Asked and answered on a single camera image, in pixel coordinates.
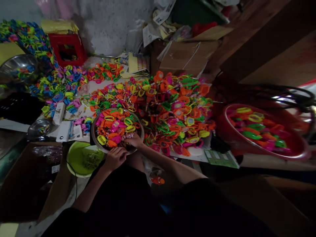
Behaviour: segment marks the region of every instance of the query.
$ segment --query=stainless steel bowl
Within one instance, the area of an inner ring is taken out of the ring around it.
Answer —
[[[41,127],[47,127],[49,129],[45,133],[40,132]],[[35,121],[27,130],[27,139],[34,140],[41,137],[44,137],[47,133],[49,133],[50,129],[52,128],[52,123],[47,119],[40,119]]]
[[[19,79],[17,76],[19,70],[21,68],[27,69],[29,66],[33,67],[34,71],[30,75],[26,76],[24,80]],[[35,56],[32,54],[16,55],[5,61],[0,66],[0,74],[7,75],[13,83],[32,84],[39,76],[39,64]]]
[[[123,109],[123,110],[130,112],[130,114],[134,115],[137,118],[138,123],[141,125],[141,140],[144,140],[144,137],[145,137],[144,127],[143,127],[142,123],[139,121],[139,118],[136,116],[136,114],[134,114],[133,112],[131,112],[129,110],[127,110],[127,109]],[[103,146],[101,146],[101,144],[98,142],[98,139],[96,137],[96,132],[95,132],[96,131],[96,124],[95,123],[96,123],[96,121],[98,120],[99,117],[100,117],[100,115],[98,115],[94,119],[94,121],[92,123],[92,129],[90,130],[90,135],[92,136],[92,140],[94,141],[96,146],[98,148],[100,148],[100,150],[103,151],[104,153],[108,153],[109,151],[107,149],[105,149]],[[130,154],[134,153],[135,151],[137,151],[137,149],[133,148],[130,151],[128,151],[127,155],[130,155]]]

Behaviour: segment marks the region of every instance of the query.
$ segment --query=white wall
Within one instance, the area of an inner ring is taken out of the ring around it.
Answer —
[[[73,20],[80,29],[87,52],[119,55],[125,49],[128,30],[137,19],[147,20],[153,0],[73,0]],[[0,0],[5,20],[34,21],[44,17],[34,0]]]

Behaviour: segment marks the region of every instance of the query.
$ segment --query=pile of toy watches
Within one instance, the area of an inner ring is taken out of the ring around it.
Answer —
[[[48,37],[35,22],[3,20],[0,24],[0,42],[15,42],[37,57],[41,71],[53,70],[54,56]]]
[[[93,119],[89,117],[81,117],[75,121],[73,121],[73,125],[75,126],[80,126],[81,130],[84,133],[89,133],[91,130],[91,125],[92,125]]]
[[[81,102],[74,97],[86,83],[88,83],[86,72],[81,67],[68,65],[65,68],[59,67],[48,77],[42,77],[29,89],[32,96],[41,99],[51,98],[46,100],[48,105],[44,106],[42,111],[46,117],[53,117],[59,102],[64,102],[66,110],[72,114],[78,111]]]
[[[104,110],[95,124],[97,140],[107,150],[117,146],[130,150],[124,140],[133,137],[134,132],[141,135],[138,118],[122,108]]]
[[[213,101],[204,98],[209,92],[204,82],[205,78],[196,80],[190,75],[177,77],[171,73],[164,76],[158,71],[144,81],[132,77],[125,84],[110,84],[86,97],[90,97],[90,109],[95,117],[108,108],[128,109],[144,126],[145,144],[154,150],[162,148],[167,156],[170,149],[190,156],[187,148],[201,147],[201,138],[208,137],[215,129],[214,121],[209,120]],[[120,122],[133,126],[135,121],[124,118]]]
[[[283,140],[291,134],[284,130],[283,125],[266,119],[264,114],[243,107],[228,110],[227,117],[238,132],[262,148],[276,153],[291,154],[290,148]]]
[[[121,78],[123,66],[104,62],[96,64],[95,67],[88,68],[87,78],[89,81],[95,81],[100,84],[104,80],[117,82]]]

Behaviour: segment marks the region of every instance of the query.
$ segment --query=plastic bag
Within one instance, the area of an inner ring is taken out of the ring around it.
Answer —
[[[102,64],[103,62],[103,58],[91,56],[85,61],[82,68],[87,71],[90,67],[95,67],[96,64]]]
[[[47,157],[48,163],[60,162],[63,157],[62,146],[37,146],[33,148],[33,153],[37,156]]]

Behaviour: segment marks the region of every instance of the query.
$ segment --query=cardboard box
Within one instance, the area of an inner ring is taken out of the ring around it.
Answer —
[[[65,204],[73,184],[66,165],[68,146],[63,146],[60,170],[49,192],[39,192],[49,180],[38,178],[36,170],[45,158],[36,156],[32,150],[47,145],[62,146],[62,143],[29,143],[8,173],[0,189],[0,222],[40,222]]]
[[[151,75],[158,70],[164,74],[181,73],[201,75],[207,61],[220,46],[218,39],[231,32],[232,28],[215,26],[200,35],[181,42],[171,41],[166,47],[161,40],[153,42],[151,55]]]

